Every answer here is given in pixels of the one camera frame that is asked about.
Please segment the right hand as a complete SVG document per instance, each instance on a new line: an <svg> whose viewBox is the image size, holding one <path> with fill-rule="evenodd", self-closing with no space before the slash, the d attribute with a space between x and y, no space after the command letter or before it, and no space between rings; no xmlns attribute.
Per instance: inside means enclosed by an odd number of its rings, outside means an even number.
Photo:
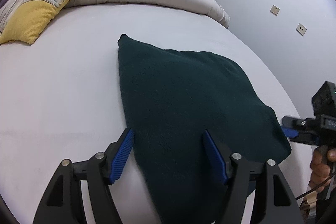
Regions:
<svg viewBox="0 0 336 224"><path fill-rule="evenodd" d="M327 147L325 145L318 147L313 152L313 157L310 163L311 168L311 176L309 181L309 186L311 188L315 188L324 180L326 180L330 174L330 167L323 163L322 152L325 152ZM327 151L327 159L331 162L335 162L335 149L331 149ZM326 186L330 184L330 180L316 189L318 193L321 193Z"/></svg>

